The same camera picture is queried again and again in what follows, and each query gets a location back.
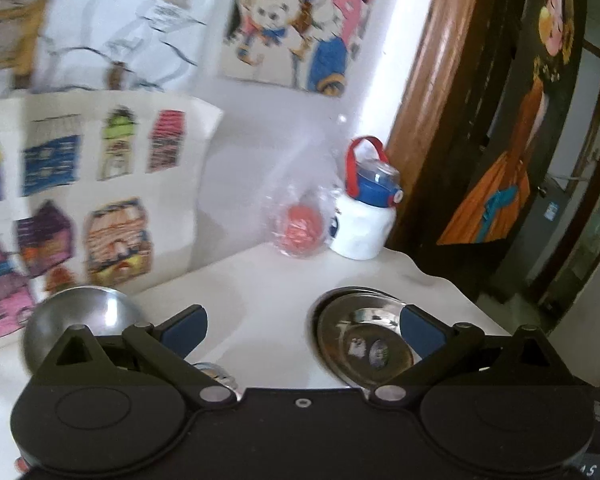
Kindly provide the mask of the white bottle blue lid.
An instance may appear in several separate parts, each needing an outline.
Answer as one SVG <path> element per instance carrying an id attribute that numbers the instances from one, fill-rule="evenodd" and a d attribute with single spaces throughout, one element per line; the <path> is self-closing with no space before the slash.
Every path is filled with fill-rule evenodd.
<path id="1" fill-rule="evenodd" d="M 365 261 L 385 247 L 404 193 L 376 136 L 354 139 L 346 154 L 344 185 L 335 194 L 328 246 L 341 257 Z"/>

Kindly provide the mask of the brown wooden door frame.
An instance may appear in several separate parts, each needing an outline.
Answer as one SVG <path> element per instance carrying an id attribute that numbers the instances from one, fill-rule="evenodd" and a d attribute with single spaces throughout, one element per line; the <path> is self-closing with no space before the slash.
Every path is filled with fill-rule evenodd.
<path id="1" fill-rule="evenodd" d="M 462 199 L 516 55 L 524 0 L 432 0 L 388 155 L 406 197 L 388 245 L 434 244 Z"/>

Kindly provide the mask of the steel bowl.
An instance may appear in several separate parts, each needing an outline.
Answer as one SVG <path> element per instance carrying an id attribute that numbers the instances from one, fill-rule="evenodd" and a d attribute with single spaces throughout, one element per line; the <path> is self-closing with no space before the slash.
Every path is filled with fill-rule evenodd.
<path id="1" fill-rule="evenodd" d="M 95 285 L 70 287 L 47 297 L 33 311 L 22 337 L 23 359 L 33 374 L 73 325 L 85 325 L 95 336 L 109 336 L 145 321 L 140 307 L 123 292 Z"/>

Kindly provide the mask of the houses drawing poster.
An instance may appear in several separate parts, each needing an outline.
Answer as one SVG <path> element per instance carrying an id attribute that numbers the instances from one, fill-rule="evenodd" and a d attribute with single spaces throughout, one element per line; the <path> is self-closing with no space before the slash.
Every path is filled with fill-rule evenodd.
<path id="1" fill-rule="evenodd" d="M 58 290 L 135 294 L 189 268 L 222 116 L 163 93 L 0 100 L 0 348 Z"/>

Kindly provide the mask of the red ball in plastic bag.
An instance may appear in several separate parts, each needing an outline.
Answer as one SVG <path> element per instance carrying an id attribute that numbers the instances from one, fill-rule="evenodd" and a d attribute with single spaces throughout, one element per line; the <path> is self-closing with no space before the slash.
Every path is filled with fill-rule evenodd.
<path id="1" fill-rule="evenodd" d="M 282 254 L 304 258 L 326 244 L 341 179 L 329 151 L 305 148 L 272 174 L 264 188 L 265 238 Z"/>

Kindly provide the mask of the large steel plate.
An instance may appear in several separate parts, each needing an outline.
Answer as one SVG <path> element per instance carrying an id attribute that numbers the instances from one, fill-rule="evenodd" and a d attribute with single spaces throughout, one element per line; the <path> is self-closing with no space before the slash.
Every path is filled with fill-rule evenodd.
<path id="1" fill-rule="evenodd" d="M 403 336 L 405 308 L 399 299 L 371 288 L 325 292 L 310 314 L 314 352 L 349 386 L 370 390 L 386 384 L 422 359 Z"/>

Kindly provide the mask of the orange robed figure painting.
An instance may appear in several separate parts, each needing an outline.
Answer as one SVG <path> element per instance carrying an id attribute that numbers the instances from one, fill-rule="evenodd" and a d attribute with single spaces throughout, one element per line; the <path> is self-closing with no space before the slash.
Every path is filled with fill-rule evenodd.
<path id="1" fill-rule="evenodd" d="M 588 0 L 528 0 L 483 160 L 438 245 L 505 240 L 526 213 L 566 121 L 586 10 Z"/>

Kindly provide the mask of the large colourful cartoon poster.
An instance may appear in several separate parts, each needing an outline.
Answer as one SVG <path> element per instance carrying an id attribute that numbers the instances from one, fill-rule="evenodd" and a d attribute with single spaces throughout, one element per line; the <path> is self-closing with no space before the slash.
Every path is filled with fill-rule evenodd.
<path id="1" fill-rule="evenodd" d="M 0 99 L 15 92 L 188 93 L 215 0 L 0 0 Z"/>

